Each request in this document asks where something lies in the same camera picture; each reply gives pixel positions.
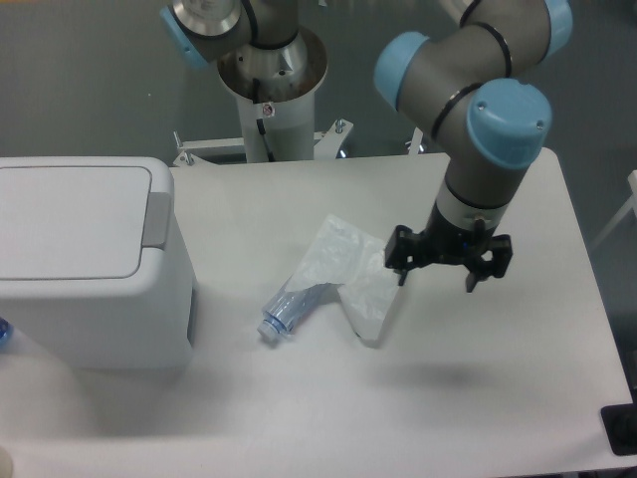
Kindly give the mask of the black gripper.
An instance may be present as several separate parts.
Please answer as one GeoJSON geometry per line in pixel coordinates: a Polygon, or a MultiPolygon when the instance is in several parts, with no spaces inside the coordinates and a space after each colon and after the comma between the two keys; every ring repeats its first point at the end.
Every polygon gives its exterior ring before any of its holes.
{"type": "Polygon", "coordinates": [[[502,279],[513,258],[511,236],[495,234],[500,220],[500,208],[436,200],[422,232],[405,225],[395,227],[384,249],[384,266],[398,275],[402,287],[414,269],[430,264],[464,265],[469,271],[466,292],[472,293],[491,277],[502,279]]]}

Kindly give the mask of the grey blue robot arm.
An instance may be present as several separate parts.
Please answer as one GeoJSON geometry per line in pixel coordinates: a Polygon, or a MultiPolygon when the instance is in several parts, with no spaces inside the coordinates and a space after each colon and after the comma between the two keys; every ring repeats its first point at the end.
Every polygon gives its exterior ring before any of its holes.
{"type": "MultiPolygon", "coordinates": [[[[172,1],[160,16],[185,59],[215,65],[235,96],[249,161],[314,157],[326,53],[301,25],[297,2],[172,1]]],[[[567,44],[573,16],[566,1],[468,1],[458,25],[439,42],[397,36],[373,82],[449,155],[425,229],[397,226],[384,264],[400,278],[432,264],[463,266],[473,290],[507,272],[512,241],[497,229],[551,126],[548,100],[518,76],[567,44]]]]}

